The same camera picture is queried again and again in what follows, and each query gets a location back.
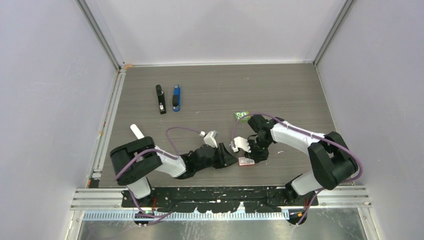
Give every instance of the wooden table surface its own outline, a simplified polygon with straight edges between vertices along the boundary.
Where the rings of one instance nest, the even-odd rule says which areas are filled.
[[[167,113],[162,115],[158,110],[157,84],[166,97]],[[172,95],[177,84],[181,86],[181,110],[174,112]],[[136,140],[131,124],[151,136],[160,148],[174,153],[165,137],[167,128],[216,130],[217,142],[228,146],[236,122],[234,112],[241,111],[269,113],[317,133],[334,130],[312,64],[132,67],[126,73],[99,186],[118,186],[109,152]],[[240,123],[236,129],[236,136],[244,138],[253,133],[247,123]],[[187,130],[174,129],[170,136],[181,154],[203,144],[198,134]],[[185,180],[153,171],[147,178],[153,187],[284,185],[310,170],[307,155],[280,143],[269,147],[268,160],[254,166],[236,163],[222,169],[211,167]]]

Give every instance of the purple cable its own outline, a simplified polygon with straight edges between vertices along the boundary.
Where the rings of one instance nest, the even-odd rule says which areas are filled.
[[[150,148],[150,149],[147,149],[147,150],[144,150],[144,151],[140,152],[133,159],[131,159],[131,161],[129,161],[129,163],[127,165],[125,165],[121,169],[121,171],[118,172],[118,174],[115,176],[115,180],[118,180],[122,176],[122,174],[125,173],[125,171],[127,171],[127,169],[129,169],[131,167],[131,165],[133,165],[133,163],[135,163],[137,161],[137,159],[139,157],[143,156],[144,154],[151,153],[151,152],[156,152],[156,153],[163,154],[163,155],[167,156],[170,159],[174,159],[174,160],[177,160],[178,159],[178,156],[171,155],[171,154],[169,154],[169,153],[167,153],[165,151],[162,151],[162,150],[158,150],[158,149],[155,149],[155,148]]]
[[[344,147],[344,146],[342,146],[342,145],[340,145],[340,144],[338,144],[338,143],[336,143],[336,142],[334,142],[334,141],[328,140],[328,139],[326,139],[326,138],[323,138],[323,137],[317,136],[317,135],[315,135],[315,134],[310,134],[309,132],[307,132],[307,131],[303,131],[303,130],[298,129],[298,128],[296,128],[296,127],[292,127],[291,125],[287,126],[287,124],[285,124],[284,122],[282,122],[281,120],[279,120],[279,119],[278,119],[278,118],[276,118],[275,116],[270,115],[270,114],[267,114],[267,113],[249,113],[249,114],[247,114],[247,115],[244,115],[244,116],[243,116],[243,117],[241,117],[240,119],[238,119],[238,120],[235,122],[234,127],[232,128],[232,139],[231,139],[231,142],[233,142],[233,141],[234,141],[234,136],[235,136],[235,134],[236,134],[236,126],[237,126],[237,124],[238,124],[238,123],[239,123],[242,119],[244,119],[244,118],[246,118],[246,117],[248,117],[248,116],[253,116],[253,115],[262,115],[262,116],[267,116],[268,118],[272,118],[273,120],[277,121],[277,123],[279,123],[279,124],[283,125],[283,126],[284,126],[284,127],[286,127],[286,128],[289,128],[289,129],[291,129],[291,130],[293,130],[293,131],[295,131],[295,132],[298,132],[298,133],[300,133],[300,134],[306,135],[306,136],[308,136],[308,137],[315,138],[315,139],[321,140],[321,141],[323,141],[323,142],[326,142],[326,143],[328,143],[328,144],[330,144],[330,145],[333,145],[333,146],[335,146],[335,147],[339,148],[340,150],[344,151],[345,153],[349,154],[349,155],[350,155],[350,156],[351,156],[351,157],[352,157],[352,158],[356,161],[356,163],[357,163],[357,165],[358,165],[358,167],[359,167],[359,171],[358,171],[358,174],[357,174],[355,177],[352,177],[352,178],[350,178],[350,179],[347,179],[347,180],[343,181],[343,183],[348,183],[348,182],[355,181],[355,180],[359,179],[359,178],[362,176],[362,173],[363,173],[363,166],[362,166],[361,161],[360,161],[360,160],[359,160],[359,158],[356,156],[356,154],[354,154],[353,152],[351,152],[351,151],[350,151],[349,149],[347,149],[346,147]],[[315,195],[313,195],[312,199],[310,200],[310,203],[309,203],[309,204],[308,204],[308,206],[306,207],[306,210],[305,210],[304,214],[302,215],[302,217],[300,218],[300,220],[296,223],[296,225],[299,225],[299,224],[302,222],[302,220],[304,219],[304,217],[305,217],[306,213],[308,212],[309,208],[311,207],[312,202],[315,200],[315,198],[317,197],[317,195],[318,195],[318,194],[319,194],[322,190],[324,190],[324,188],[320,188],[320,189],[317,189],[317,190],[316,190],[316,191],[317,191],[317,193],[315,193]]]
[[[168,217],[168,215],[169,215],[169,214],[171,214],[171,213],[172,213],[172,212],[167,213],[167,214],[165,214],[165,215],[161,215],[161,216],[160,216],[160,218],[159,218],[158,220],[155,220],[155,221],[149,222],[149,223],[147,224],[147,226],[152,226],[152,225],[155,225],[155,224],[160,223],[160,222],[161,222],[164,218]]]
[[[168,139],[169,143],[171,144],[171,146],[173,147],[173,149],[175,150],[175,153],[177,155],[180,155],[180,153],[178,152],[177,147],[175,146],[174,142],[171,140],[171,138],[168,134],[168,132],[172,129],[185,129],[185,130],[189,130],[189,131],[192,131],[192,132],[195,132],[195,133],[198,133],[198,134],[202,133],[201,131],[199,131],[197,129],[193,129],[193,128],[185,127],[185,126],[173,126],[173,127],[168,128],[165,132],[165,135],[166,135],[166,138]]]

